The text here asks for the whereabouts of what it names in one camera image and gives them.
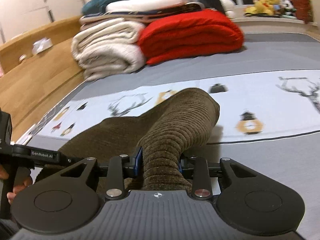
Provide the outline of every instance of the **cream fleece blanket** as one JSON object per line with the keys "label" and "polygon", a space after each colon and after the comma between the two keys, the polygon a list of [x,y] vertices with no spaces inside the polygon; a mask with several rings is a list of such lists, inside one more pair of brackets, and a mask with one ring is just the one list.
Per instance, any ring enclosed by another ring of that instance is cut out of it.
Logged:
{"label": "cream fleece blanket", "polygon": [[89,47],[79,56],[84,78],[95,81],[114,74],[132,73],[145,64],[145,58],[134,44],[110,43]]}
{"label": "cream fleece blanket", "polygon": [[125,21],[124,18],[102,22],[74,36],[71,44],[72,56],[79,61],[81,53],[90,47],[96,48],[110,43],[135,43],[144,28],[144,24]]}

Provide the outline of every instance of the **white blanket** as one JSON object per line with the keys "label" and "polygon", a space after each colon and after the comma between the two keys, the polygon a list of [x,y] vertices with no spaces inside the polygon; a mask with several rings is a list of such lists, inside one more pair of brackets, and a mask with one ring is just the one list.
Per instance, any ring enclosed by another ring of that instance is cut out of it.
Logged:
{"label": "white blanket", "polygon": [[106,12],[145,12],[172,8],[192,0],[122,0],[107,5]]}
{"label": "white blanket", "polygon": [[100,23],[74,36],[71,44],[72,56],[78,61],[87,48],[93,49],[110,43],[135,43],[144,28],[144,24],[125,21],[124,18]]}
{"label": "white blanket", "polygon": [[95,81],[114,74],[132,73],[145,64],[140,47],[134,44],[110,43],[89,47],[79,56],[84,78]]}

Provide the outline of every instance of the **bed sheet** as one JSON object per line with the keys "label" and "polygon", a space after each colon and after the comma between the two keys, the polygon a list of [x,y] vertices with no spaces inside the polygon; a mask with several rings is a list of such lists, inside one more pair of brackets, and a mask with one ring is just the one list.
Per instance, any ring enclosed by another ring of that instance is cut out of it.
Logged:
{"label": "bed sheet", "polygon": [[[278,89],[287,98],[299,98],[301,102],[308,105],[313,111],[313,118],[318,118],[317,106],[309,98],[298,92],[286,91],[282,88],[284,82],[292,82],[289,78],[296,78],[297,82],[312,82],[316,85],[317,75],[306,77],[302,70],[320,69],[320,43],[304,34],[290,33],[259,33],[246,34],[245,43],[241,51],[227,54],[216,54],[207,57],[195,57],[189,59],[177,59],[156,66],[146,66],[144,69],[133,74],[115,75],[98,80],[93,83],[83,85],[73,94],[49,112],[47,117],[55,116],[67,103],[82,101],[90,97],[98,97],[106,94],[133,90],[141,86],[154,86],[170,82],[181,82],[199,80],[207,78],[224,78],[242,74],[268,73],[273,75],[281,71],[277,78]],[[239,89],[248,89],[251,86],[238,85]],[[300,90],[298,85],[290,86],[291,90]],[[263,100],[256,93],[255,100]],[[312,133],[304,133],[303,136],[281,138],[270,138],[270,140],[252,140],[248,142],[227,142],[217,143],[216,141],[202,148],[188,150],[187,154],[197,154],[206,157],[209,161],[218,161],[221,157],[230,157],[243,163],[258,172],[261,172],[293,189],[295,189],[304,199],[306,204],[305,216],[298,228],[298,232],[306,239],[320,239],[320,189],[317,182],[320,180],[318,167],[320,158],[318,149],[320,148],[320,134],[317,130]],[[52,139],[41,135],[34,135],[28,145],[57,150],[68,139]],[[219,187],[213,179],[213,188],[219,192]]]}

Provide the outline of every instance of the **gray ribbed plate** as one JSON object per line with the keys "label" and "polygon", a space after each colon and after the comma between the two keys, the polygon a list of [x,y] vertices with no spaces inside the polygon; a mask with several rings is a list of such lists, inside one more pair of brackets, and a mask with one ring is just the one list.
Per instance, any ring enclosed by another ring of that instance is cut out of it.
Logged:
{"label": "gray ribbed plate", "polygon": [[251,236],[227,225],[207,201],[181,191],[132,191],[109,201],[87,225],[55,236],[20,230],[12,240],[302,240],[294,232]]}

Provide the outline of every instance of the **bed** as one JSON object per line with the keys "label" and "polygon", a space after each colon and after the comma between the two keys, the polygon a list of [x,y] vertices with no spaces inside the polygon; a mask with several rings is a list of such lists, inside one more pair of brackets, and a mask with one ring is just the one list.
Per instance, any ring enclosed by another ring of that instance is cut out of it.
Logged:
{"label": "bed", "polygon": [[[316,186],[320,180],[320,106],[317,103],[320,89],[317,84],[320,78],[319,52],[319,41],[305,34],[249,33],[245,34],[242,49],[234,53],[177,59],[156,66],[146,66],[137,73],[114,75],[96,82],[83,83],[44,116],[33,129],[28,145],[57,150],[65,144],[68,138],[53,137],[50,134],[46,136],[41,131],[48,128],[56,114],[61,113],[73,101],[84,102],[88,98],[134,90],[141,86],[208,78],[214,78],[212,87],[229,82],[239,91],[243,90],[251,95],[246,100],[248,105],[259,105],[259,102],[270,100],[273,103],[266,106],[272,110],[260,109],[259,111],[267,113],[262,117],[257,114],[257,110],[253,111],[251,107],[246,109],[244,104],[241,106],[242,115],[237,115],[238,121],[233,122],[234,126],[231,125],[232,129],[242,131],[242,137],[227,134],[227,129],[223,134],[223,131],[219,131],[219,127],[223,129],[223,125],[220,125],[216,129],[218,136],[205,147],[188,150],[186,155],[204,156],[210,162],[230,157],[296,190],[306,205],[298,232],[306,239],[317,240],[320,239],[320,191]],[[262,90],[261,85],[267,85],[270,77],[277,80],[277,83],[272,84],[274,93],[281,93],[287,99],[287,112],[293,109],[295,114],[288,114],[289,117],[277,114],[277,107],[281,112],[281,106],[275,104],[273,93],[266,96],[266,90]],[[292,82],[302,82],[304,90]],[[229,92],[221,90],[217,93],[213,91],[211,95],[220,103],[217,98],[222,98],[227,93]],[[225,105],[220,103],[223,105],[221,113],[242,103],[237,98],[231,99],[226,100]],[[255,127],[241,123],[247,121],[248,116],[251,116],[249,121]],[[298,121],[286,130],[278,128],[277,124],[281,122],[279,118]],[[273,120],[272,125],[268,125],[268,119]],[[271,127],[271,132],[264,133],[262,127]],[[214,179],[212,186],[214,193],[218,194],[220,190]]]}

